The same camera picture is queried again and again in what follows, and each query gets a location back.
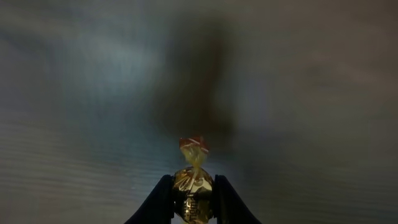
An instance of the gold candy wrapper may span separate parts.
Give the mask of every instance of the gold candy wrapper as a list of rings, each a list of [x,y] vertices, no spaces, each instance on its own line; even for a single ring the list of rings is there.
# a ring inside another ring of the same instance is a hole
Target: gold candy wrapper
[[[208,149],[203,138],[180,139],[180,150],[192,165],[175,173],[173,195],[175,212],[189,224],[204,224],[213,217],[213,179],[200,165]]]

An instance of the blurred background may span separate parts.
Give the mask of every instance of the blurred background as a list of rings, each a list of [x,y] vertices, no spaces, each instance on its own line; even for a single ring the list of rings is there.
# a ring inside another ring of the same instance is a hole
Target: blurred background
[[[124,223],[197,134],[263,223],[397,223],[397,10],[0,1],[0,223]]]

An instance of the gold foil wrapper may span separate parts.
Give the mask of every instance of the gold foil wrapper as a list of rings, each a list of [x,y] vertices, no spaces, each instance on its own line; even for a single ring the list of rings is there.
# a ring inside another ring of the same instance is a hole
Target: gold foil wrapper
[[[180,149],[193,165],[175,173],[173,186],[175,212],[189,224],[208,223],[213,217],[211,194],[213,179],[200,168],[208,149],[203,138],[181,139]]]

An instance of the wrapped candy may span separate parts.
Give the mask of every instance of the wrapped candy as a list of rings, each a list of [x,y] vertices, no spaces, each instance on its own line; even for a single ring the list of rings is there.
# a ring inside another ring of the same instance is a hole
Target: wrapped candy
[[[174,210],[189,224],[204,224],[213,217],[211,193],[213,179],[200,166],[206,159],[208,148],[202,137],[180,139],[180,150],[192,167],[175,173],[173,195]]]

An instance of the wooden surface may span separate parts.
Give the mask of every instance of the wooden surface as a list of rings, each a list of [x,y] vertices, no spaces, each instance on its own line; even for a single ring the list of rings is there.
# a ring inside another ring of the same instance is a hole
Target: wooden surface
[[[263,223],[397,223],[397,8],[0,1],[0,223],[123,223],[198,133]]]

